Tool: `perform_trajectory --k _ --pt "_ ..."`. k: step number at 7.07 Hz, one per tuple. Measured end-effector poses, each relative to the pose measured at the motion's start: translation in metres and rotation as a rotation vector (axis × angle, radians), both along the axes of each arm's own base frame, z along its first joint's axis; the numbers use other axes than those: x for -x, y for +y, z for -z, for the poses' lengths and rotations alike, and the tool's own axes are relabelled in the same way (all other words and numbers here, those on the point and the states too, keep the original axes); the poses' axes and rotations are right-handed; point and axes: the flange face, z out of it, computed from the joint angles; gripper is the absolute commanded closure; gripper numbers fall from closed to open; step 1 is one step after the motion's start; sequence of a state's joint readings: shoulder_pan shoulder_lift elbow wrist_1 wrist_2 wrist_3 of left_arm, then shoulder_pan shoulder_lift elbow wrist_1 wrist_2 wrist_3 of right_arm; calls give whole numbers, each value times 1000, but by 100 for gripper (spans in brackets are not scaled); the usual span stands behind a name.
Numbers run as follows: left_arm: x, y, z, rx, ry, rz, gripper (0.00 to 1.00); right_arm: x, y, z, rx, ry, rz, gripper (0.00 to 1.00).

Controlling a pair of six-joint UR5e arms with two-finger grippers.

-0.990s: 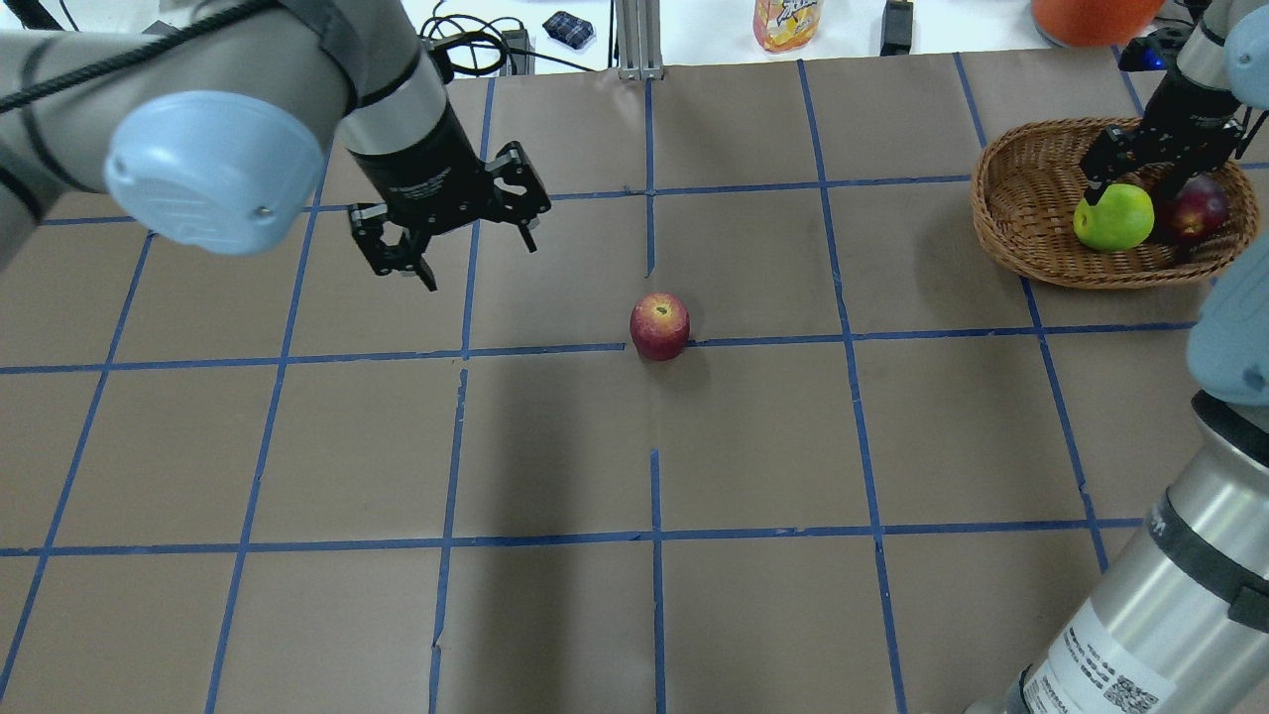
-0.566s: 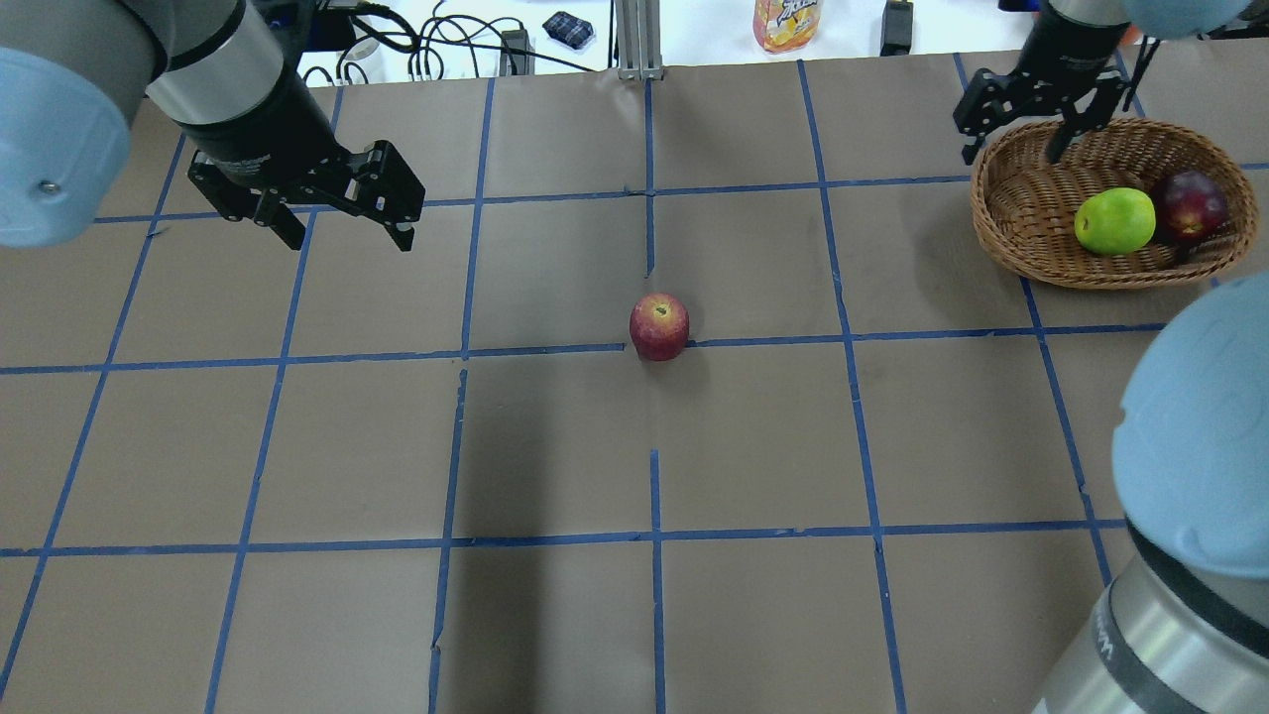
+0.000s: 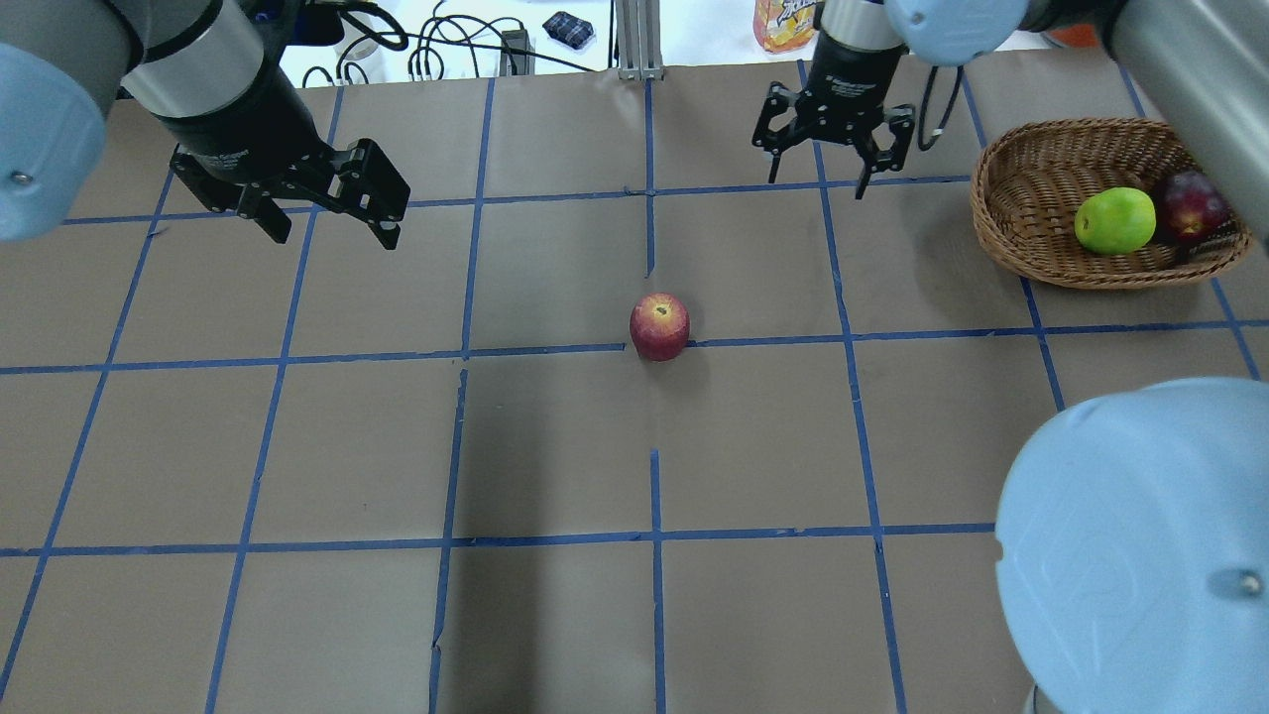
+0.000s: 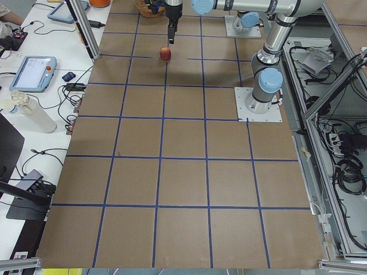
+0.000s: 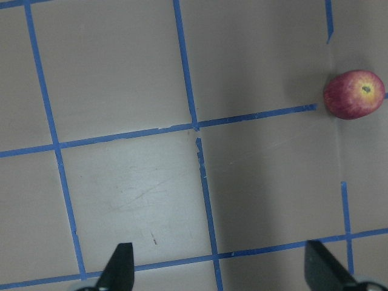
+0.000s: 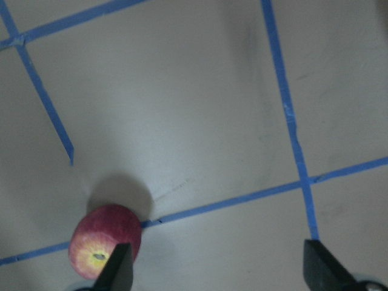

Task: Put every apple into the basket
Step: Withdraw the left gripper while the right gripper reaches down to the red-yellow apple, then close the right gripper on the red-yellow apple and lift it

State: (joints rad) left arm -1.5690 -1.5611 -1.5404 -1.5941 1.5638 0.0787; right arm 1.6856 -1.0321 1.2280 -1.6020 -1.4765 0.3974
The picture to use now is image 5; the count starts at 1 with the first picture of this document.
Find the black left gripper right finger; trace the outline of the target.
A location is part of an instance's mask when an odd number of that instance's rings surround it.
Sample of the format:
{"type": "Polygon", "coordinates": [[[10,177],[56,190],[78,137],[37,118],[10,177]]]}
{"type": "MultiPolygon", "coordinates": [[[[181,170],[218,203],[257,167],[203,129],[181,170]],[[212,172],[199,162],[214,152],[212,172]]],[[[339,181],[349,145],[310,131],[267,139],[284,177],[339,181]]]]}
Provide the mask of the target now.
{"type": "Polygon", "coordinates": [[[357,281],[321,241],[306,242],[304,279],[310,290],[359,290],[357,281]]]}

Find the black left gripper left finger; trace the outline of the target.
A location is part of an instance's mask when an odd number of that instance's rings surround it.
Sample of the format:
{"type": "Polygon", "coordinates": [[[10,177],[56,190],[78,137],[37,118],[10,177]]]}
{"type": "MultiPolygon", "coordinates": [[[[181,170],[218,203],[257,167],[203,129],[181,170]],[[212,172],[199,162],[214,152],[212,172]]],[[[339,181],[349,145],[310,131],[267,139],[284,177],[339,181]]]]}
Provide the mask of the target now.
{"type": "Polygon", "coordinates": [[[120,243],[110,257],[96,290],[131,291],[135,282],[135,265],[132,243],[120,243]]]}

